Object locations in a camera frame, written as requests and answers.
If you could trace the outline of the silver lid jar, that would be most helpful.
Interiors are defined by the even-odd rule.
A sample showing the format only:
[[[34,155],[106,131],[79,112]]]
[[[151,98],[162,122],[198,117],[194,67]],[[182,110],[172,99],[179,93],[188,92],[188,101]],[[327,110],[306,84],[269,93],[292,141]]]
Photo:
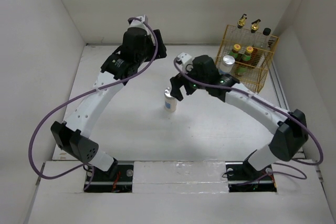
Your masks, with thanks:
[[[230,73],[234,64],[235,64],[235,58],[230,55],[225,55],[222,58],[221,63],[219,65],[218,69],[219,73],[221,74]]]
[[[164,91],[165,109],[169,112],[175,112],[177,108],[177,99],[171,96],[171,87],[167,87]]]

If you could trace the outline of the chili sauce bottle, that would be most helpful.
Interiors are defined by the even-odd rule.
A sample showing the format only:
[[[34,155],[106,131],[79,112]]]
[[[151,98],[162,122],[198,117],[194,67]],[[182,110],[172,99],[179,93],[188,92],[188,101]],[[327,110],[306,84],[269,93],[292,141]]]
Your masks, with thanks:
[[[242,54],[240,60],[238,61],[236,70],[235,70],[235,75],[237,76],[243,76],[248,68],[249,68],[249,61],[251,59],[251,54],[253,53],[254,49],[252,46],[246,47],[246,50],[244,54]]]
[[[239,44],[234,44],[231,48],[231,51],[228,53],[229,56],[232,56],[235,60],[238,58],[239,51],[241,46]]]

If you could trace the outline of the square bottle dark residue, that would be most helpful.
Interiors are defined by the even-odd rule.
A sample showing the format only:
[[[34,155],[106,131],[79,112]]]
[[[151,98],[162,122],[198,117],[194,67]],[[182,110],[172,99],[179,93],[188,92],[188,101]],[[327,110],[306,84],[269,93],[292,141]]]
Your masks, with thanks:
[[[259,29],[259,24],[261,22],[261,19],[257,19],[256,21],[251,23],[250,27],[250,35],[248,39],[247,46],[252,47],[254,45],[254,42],[256,40],[257,36],[257,30]]]

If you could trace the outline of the clear gold spout bottle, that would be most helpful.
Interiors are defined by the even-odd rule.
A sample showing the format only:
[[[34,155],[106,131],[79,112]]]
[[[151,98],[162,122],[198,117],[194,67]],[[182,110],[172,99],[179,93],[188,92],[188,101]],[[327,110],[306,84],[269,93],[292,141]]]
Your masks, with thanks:
[[[247,14],[243,14],[237,22],[237,28],[242,29],[246,23]]]

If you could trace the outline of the dark soy sauce bottle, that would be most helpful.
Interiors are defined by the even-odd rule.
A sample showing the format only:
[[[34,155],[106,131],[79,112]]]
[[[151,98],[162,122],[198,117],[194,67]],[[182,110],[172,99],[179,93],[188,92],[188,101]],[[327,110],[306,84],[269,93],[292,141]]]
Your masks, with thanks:
[[[262,36],[258,38],[255,43],[253,44],[253,47],[266,50],[268,48],[268,40],[269,36],[271,34],[270,28],[265,28],[262,32]]]

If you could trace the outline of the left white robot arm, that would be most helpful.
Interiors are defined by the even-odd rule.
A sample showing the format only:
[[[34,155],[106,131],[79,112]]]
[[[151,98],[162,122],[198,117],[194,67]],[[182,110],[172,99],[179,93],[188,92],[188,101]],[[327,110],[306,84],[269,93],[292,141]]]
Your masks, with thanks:
[[[93,85],[96,89],[103,89],[85,97],[62,123],[54,122],[51,126],[58,147],[82,163],[93,165],[105,180],[115,178],[118,161],[101,151],[98,143],[89,138],[91,131],[108,103],[124,87],[123,83],[116,84],[116,81],[136,74],[144,62],[166,57],[160,30],[154,30],[154,34],[157,43],[143,28],[128,28],[121,46],[103,63]]]

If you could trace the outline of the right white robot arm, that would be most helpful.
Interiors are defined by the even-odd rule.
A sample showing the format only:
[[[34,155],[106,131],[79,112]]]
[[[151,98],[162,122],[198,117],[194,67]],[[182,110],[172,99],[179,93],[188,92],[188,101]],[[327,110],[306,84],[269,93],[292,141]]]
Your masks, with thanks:
[[[174,66],[179,73],[170,79],[171,96],[178,101],[183,100],[181,88],[187,95],[197,89],[206,90],[209,95],[242,110],[273,134],[268,144],[243,161],[241,170],[247,178],[256,178],[276,161],[290,161],[308,140],[302,111],[283,110],[260,98],[231,74],[219,71],[210,56],[192,58],[181,53],[174,59]]]

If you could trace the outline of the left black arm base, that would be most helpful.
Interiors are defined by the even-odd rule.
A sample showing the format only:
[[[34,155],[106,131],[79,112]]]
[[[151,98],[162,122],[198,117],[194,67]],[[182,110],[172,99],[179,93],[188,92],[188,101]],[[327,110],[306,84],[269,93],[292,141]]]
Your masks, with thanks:
[[[116,172],[109,178],[106,172],[91,167],[84,167],[86,171],[83,190],[86,193],[131,193],[133,187],[134,162],[121,161]]]

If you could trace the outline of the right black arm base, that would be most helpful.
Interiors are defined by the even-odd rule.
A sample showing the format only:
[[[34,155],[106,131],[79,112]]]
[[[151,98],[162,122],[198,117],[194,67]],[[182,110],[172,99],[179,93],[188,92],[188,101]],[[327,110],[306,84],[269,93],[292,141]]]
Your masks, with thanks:
[[[260,171],[246,165],[244,162],[226,162],[226,172],[222,175],[227,178],[230,193],[276,192],[275,179],[271,165]]]

